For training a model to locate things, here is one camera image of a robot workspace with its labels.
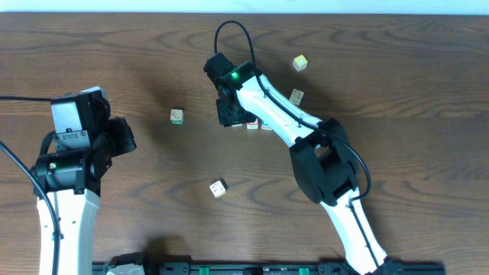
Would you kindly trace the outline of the red letter I block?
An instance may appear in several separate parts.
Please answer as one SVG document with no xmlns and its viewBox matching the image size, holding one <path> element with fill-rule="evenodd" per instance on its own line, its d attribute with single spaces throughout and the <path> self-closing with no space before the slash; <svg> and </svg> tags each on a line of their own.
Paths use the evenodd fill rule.
<svg viewBox="0 0 489 275">
<path fill-rule="evenodd" d="M 258 118 L 256 118 L 254 121 L 247 123 L 247 129 L 248 130 L 257 130 L 259 128 L 259 124 L 260 124 L 260 121 Z"/>
</svg>

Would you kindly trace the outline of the blue number 2 block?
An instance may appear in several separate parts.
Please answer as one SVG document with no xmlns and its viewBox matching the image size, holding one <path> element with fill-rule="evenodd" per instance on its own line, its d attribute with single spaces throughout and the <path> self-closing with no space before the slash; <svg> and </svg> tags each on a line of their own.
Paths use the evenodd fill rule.
<svg viewBox="0 0 489 275">
<path fill-rule="evenodd" d="M 261 122 L 261 129 L 262 130 L 267 130 L 267 131 L 271 131 L 272 130 L 271 126 L 267 122 L 265 122 L 265 121 L 262 121 Z"/>
</svg>

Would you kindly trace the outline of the plain engraved wooden block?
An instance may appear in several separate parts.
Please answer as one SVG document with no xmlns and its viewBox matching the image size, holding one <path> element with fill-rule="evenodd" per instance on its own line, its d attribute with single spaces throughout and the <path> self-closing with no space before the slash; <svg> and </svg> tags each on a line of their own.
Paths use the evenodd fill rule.
<svg viewBox="0 0 489 275">
<path fill-rule="evenodd" d="M 301 91 L 301 90 L 298 90 L 298 89 L 293 89 L 293 91 L 291 92 L 291 95 L 290 95 L 290 101 L 294 104 L 294 105 L 297 105 L 299 106 L 302 99 L 303 99 L 303 96 L 304 96 L 304 92 Z"/>
</svg>

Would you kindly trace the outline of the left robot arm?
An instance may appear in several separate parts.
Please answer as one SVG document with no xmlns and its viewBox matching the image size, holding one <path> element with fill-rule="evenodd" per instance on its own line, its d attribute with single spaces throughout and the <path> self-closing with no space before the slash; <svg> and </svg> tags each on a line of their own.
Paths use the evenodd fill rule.
<svg viewBox="0 0 489 275">
<path fill-rule="evenodd" d="M 40 218 L 41 274 L 90 274 L 101 179 L 112 158 L 137 147 L 126 120 L 111 116 L 105 90 L 94 86 L 51 99 L 54 131 L 31 172 Z"/>
</svg>

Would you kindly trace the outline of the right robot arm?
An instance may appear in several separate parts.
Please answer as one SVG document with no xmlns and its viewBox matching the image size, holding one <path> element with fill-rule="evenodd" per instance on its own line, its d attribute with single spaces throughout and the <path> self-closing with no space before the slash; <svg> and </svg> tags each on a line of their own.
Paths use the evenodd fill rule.
<svg viewBox="0 0 489 275">
<path fill-rule="evenodd" d="M 222 53 L 203 67 L 215 86 L 219 122 L 225 127 L 259 118 L 286 143 L 304 194 L 332 220 L 348 265 L 359 274 L 393 274 L 398 266 L 377 242 L 361 200 L 359 170 L 367 167 L 341 124 L 311 116 L 278 92 L 253 63 L 234 65 Z"/>
</svg>

